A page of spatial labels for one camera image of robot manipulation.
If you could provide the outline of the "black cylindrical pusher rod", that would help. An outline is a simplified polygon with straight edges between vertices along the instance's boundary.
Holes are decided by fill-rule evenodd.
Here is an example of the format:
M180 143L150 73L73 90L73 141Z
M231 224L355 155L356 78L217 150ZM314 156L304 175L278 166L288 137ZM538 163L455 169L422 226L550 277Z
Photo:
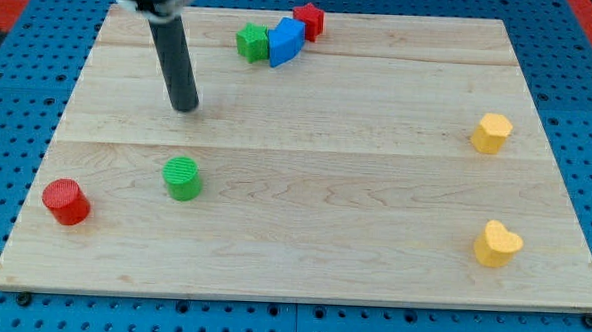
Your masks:
M199 97L181 18L149 25L171 107L177 112L195 111Z

